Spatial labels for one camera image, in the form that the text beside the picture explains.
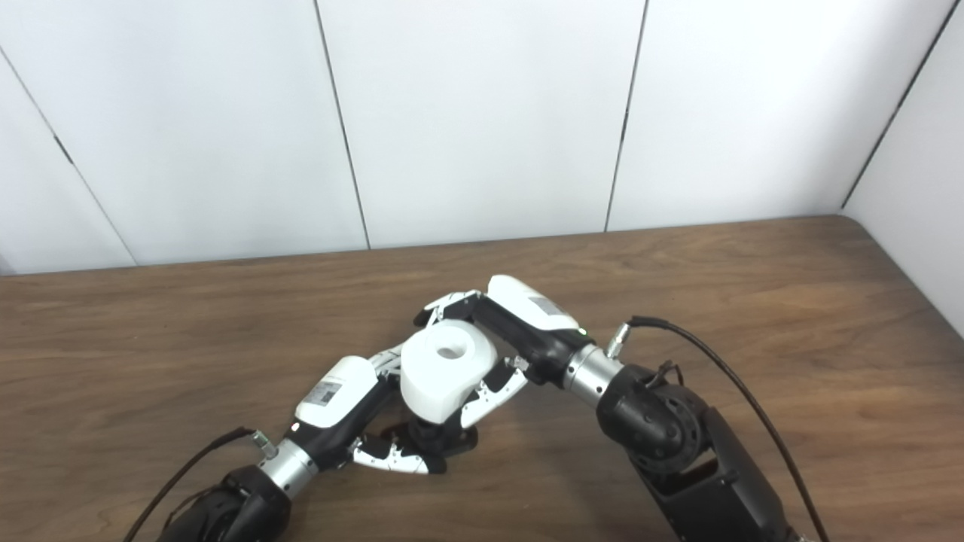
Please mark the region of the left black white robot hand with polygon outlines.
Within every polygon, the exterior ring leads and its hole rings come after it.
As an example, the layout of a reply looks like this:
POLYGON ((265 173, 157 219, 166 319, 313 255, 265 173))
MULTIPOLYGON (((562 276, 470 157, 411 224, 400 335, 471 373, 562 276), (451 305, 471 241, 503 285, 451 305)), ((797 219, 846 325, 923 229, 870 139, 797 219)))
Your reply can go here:
POLYGON ((365 431, 399 390, 400 367, 400 346, 369 358, 341 358, 296 406, 283 443, 298 449, 310 473, 349 462, 400 473, 445 473, 444 459, 365 431))

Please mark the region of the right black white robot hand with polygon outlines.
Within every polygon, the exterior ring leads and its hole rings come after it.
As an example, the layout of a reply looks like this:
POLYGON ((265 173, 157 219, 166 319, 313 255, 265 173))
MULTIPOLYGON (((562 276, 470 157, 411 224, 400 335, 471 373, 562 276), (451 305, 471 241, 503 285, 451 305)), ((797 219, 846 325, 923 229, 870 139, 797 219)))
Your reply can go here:
POLYGON ((402 391, 427 425, 473 428, 530 383, 596 407, 620 370, 574 317, 509 275, 438 298, 413 323, 402 391))

